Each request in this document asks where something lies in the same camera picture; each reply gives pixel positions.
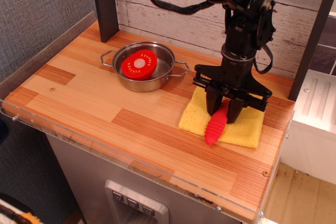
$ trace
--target wooden tabletop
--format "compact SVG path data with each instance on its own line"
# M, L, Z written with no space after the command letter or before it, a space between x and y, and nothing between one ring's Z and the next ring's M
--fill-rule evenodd
M273 92L257 149L205 144L179 130L195 85L195 72L170 78L161 89L139 93L123 87L100 56L135 41L123 31L100 42L94 23L3 103L8 114L151 180L245 222L254 222L278 158L294 102L292 80L272 74L255 78ZM168 45L176 59L220 65L220 60ZM173 73L183 72L176 66Z

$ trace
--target stainless steel pot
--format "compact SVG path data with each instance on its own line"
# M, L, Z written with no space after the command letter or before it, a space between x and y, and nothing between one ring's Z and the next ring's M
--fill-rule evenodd
M122 73L121 64L127 57L142 49L152 50L157 55L157 67L154 73L146 80L131 80ZM112 59L112 64L110 65L104 63L103 58L111 52L114 52L115 54ZM114 71L117 73L119 81L124 87L136 92L149 92L159 89L168 82L170 77L182 77L190 71L187 62L176 61L173 51L169 47L157 42L134 42L120 48L118 51L108 51L103 54L100 59L103 65L113 67ZM171 74L175 63L185 64L187 70L183 74Z

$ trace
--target tomato slice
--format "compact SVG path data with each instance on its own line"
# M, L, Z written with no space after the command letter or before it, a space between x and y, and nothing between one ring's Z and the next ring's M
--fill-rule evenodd
M158 65L157 58L151 50L139 50L123 61L121 71L131 80L145 80L155 71Z

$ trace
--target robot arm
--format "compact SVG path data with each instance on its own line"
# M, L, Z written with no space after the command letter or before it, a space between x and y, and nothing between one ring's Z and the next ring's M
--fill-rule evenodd
M219 108L222 98L231 99L228 123L234 123L242 108L251 106L264 111L272 92L257 82L252 66L263 74L272 67L272 54L266 43L272 41L275 28L272 25L273 0L206 0L198 5L178 7L160 0L151 0L160 8L181 14L193 14L214 4L225 9L226 40L222 46L221 66L196 65L194 84L207 92L207 111L210 115ZM256 52L263 48L271 59L270 65L259 71Z

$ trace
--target red toy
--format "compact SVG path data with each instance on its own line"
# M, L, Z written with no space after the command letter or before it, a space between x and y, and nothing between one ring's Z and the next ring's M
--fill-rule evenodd
M225 99L219 109L212 115L205 130L204 138L207 145L216 143L225 129L230 99Z
M157 58L156 54L151 50L139 50L124 60L121 65L121 71L131 80L145 80L155 71L158 65Z

